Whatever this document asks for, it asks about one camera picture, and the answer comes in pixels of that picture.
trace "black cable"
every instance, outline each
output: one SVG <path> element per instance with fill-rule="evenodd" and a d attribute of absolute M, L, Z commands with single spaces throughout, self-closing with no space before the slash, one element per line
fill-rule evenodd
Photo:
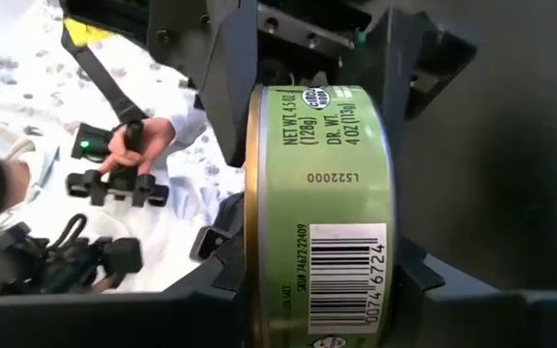
<path fill-rule="evenodd" d="M 72 245 L 72 243 L 76 241 L 76 239 L 81 234 L 81 232 L 83 232 L 86 225 L 87 225 L 87 216 L 83 214 L 76 214 L 68 221 L 66 227 L 62 231 L 62 234 L 59 236 L 57 241 L 55 241 L 55 243 L 49 246 L 48 249 L 50 251 L 58 250 L 58 249 L 60 249 L 58 251 L 62 251 L 62 252 L 66 251 L 66 249 L 68 249 Z"/>

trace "green can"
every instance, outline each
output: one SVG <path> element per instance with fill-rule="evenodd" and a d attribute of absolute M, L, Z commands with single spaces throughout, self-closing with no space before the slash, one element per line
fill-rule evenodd
<path fill-rule="evenodd" d="M 250 104 L 246 254 L 255 347 L 368 348 L 389 310 L 392 162 L 360 87 L 259 87 Z"/>

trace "black strap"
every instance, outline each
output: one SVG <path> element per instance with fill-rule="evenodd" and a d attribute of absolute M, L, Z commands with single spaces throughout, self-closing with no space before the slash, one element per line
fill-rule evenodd
<path fill-rule="evenodd" d="M 104 68 L 103 63 L 87 46 L 74 45 L 66 25 L 62 30 L 62 46 L 72 55 L 76 63 L 87 73 L 96 84 L 103 96 L 111 104 L 121 124 L 141 121 L 148 116 L 133 102 L 117 85 L 113 77 Z"/>

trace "hand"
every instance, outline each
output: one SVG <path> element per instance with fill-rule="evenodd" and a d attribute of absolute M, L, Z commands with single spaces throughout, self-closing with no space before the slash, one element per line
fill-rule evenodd
<path fill-rule="evenodd" d="M 143 120 L 143 136 L 141 138 L 141 152 L 137 153 L 126 148 L 124 133 L 126 126 L 113 134 L 108 143 L 111 152 L 98 169 L 102 174 L 110 172 L 118 164 L 125 166 L 138 165 L 138 174 L 149 174 L 152 163 L 162 154 L 164 149 L 175 138 L 175 130 L 171 123 L 163 118 Z"/>

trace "white cloth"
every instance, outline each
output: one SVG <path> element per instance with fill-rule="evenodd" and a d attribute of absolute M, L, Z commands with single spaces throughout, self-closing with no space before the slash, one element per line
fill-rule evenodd
<path fill-rule="evenodd" d="M 170 185 L 164 208 L 148 204 L 134 208 L 130 200 L 117 202 L 112 197 L 107 197 L 103 207 L 93 207 L 88 199 L 69 197 L 65 189 L 68 174 L 98 166 L 70 157 L 73 136 L 63 130 L 47 130 L 44 137 L 17 137 L 0 126 L 0 138 L 17 137 L 8 158 L 25 161 L 31 174 L 25 201 L 0 215 L 0 228 L 23 221 L 31 228 L 32 237 L 53 242 L 70 218 L 82 213 L 88 223 L 80 237 L 135 237 L 141 242 L 144 267 L 139 274 L 127 276 L 117 292 L 161 291 L 187 275 L 197 266 L 189 258 L 196 233 L 218 213 L 221 194 L 216 188 L 201 187 L 194 178 L 169 178 L 166 155 L 189 147 L 206 125 L 205 114 L 192 108 L 193 92 L 181 90 L 179 96 L 182 99 L 175 102 L 180 109 L 165 117 L 176 130 L 176 141 L 152 169 L 157 184 Z"/>

